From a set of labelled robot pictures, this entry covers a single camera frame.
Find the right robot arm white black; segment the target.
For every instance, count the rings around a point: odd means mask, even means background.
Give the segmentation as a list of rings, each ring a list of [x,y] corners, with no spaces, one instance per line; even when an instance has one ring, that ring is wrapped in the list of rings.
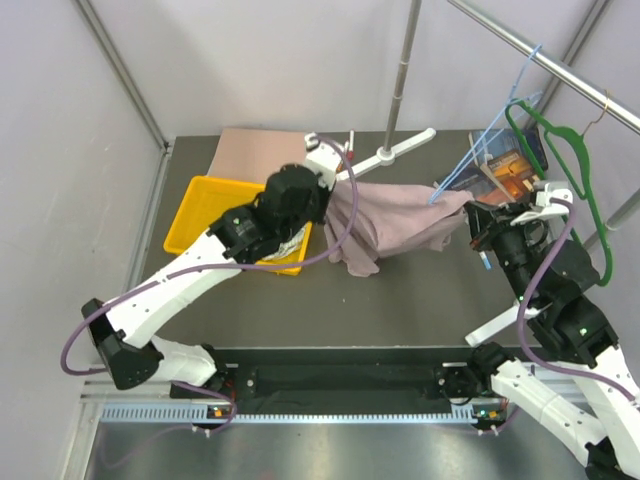
[[[639,386],[618,335],[586,291],[597,272],[566,225],[557,240],[530,242],[528,227],[572,215],[567,199],[545,207],[466,204],[471,246],[496,254],[519,299],[516,328],[522,352],[547,371],[568,376],[588,407],[582,409],[536,377],[495,342],[481,343],[466,380],[476,394],[509,400],[558,439],[590,479],[639,476]]]

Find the lilac tank top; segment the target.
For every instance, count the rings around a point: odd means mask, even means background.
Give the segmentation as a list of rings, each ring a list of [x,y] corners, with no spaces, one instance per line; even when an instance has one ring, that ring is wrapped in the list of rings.
[[[326,212],[324,233],[329,261],[346,265],[350,275],[369,277],[379,272],[377,261],[414,250],[441,252],[453,232],[466,220],[469,191],[445,191],[429,203],[435,189],[424,185],[359,182],[356,218],[343,243],[352,213],[351,184],[336,184]]]

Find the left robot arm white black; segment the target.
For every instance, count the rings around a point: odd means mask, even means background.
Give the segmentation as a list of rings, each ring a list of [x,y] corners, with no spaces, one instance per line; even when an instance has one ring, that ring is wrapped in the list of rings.
[[[278,253],[307,223],[323,220],[334,185],[334,174],[320,165],[288,164],[251,202],[226,210],[135,294],[106,312],[101,301],[87,302],[82,313],[96,317],[91,339],[116,388],[178,381],[205,396],[220,394],[227,374],[214,349],[162,339],[158,330],[243,266]]]

